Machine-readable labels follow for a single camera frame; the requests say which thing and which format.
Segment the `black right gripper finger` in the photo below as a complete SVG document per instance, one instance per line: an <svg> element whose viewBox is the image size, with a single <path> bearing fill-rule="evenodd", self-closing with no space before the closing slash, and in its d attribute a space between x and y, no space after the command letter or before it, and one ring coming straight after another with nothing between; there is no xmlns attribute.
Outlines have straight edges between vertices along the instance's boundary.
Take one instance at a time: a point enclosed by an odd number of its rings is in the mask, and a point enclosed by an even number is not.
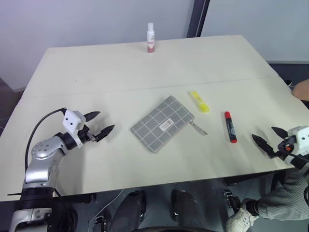
<svg viewBox="0 0 309 232"><path fill-rule="evenodd" d="M271 127L272 130L282 139L285 139L288 137L288 132L285 131L282 128L278 128L278 127Z"/></svg>
<svg viewBox="0 0 309 232"><path fill-rule="evenodd" d="M274 152L273 148L264 140L262 137L252 134L252 139L256 143L256 145L262 149L270 159L276 157L276 153Z"/></svg>

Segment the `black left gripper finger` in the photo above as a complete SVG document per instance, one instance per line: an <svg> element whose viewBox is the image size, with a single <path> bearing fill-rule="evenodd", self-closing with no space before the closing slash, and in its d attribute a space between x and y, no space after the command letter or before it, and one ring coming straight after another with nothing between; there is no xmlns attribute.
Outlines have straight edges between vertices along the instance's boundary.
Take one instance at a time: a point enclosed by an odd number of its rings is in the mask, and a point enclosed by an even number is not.
<svg viewBox="0 0 309 232"><path fill-rule="evenodd" d="M86 122L91 121L91 120L94 119L99 113L100 113L100 111L93 111L93 112L90 112L90 113L85 114L85 115L84 115L85 121L86 121Z"/></svg>
<svg viewBox="0 0 309 232"><path fill-rule="evenodd" d="M109 135L109 133L114 129L114 127L115 127L115 125L107 126L103 130L101 130L100 133L98 133L97 135L93 135L94 138L95 138L95 141L99 142L102 139L104 139L106 136Z"/></svg>

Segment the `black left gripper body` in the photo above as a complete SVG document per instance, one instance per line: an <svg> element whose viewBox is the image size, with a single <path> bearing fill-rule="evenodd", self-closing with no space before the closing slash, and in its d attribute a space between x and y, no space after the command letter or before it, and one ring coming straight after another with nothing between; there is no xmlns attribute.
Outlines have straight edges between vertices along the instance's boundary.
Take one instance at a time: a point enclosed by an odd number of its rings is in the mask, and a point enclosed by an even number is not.
<svg viewBox="0 0 309 232"><path fill-rule="evenodd" d="M96 137L89 132L89 127L86 125L84 125L83 128L78 131L78 138L80 139L82 144L85 144L89 141L97 142Z"/></svg>

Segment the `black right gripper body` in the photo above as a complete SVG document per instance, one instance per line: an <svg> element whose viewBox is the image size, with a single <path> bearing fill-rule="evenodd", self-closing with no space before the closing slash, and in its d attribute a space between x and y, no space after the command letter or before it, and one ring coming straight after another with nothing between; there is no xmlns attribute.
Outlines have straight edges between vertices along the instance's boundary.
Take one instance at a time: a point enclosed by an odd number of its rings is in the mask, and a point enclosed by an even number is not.
<svg viewBox="0 0 309 232"><path fill-rule="evenodd" d="M275 153L276 157L281 160L287 160L287 157L291 157L292 159L296 158L296 155L292 153L294 150L294 144L296 143L296 136L285 136L282 138L280 144L278 144L278 151Z"/></svg>

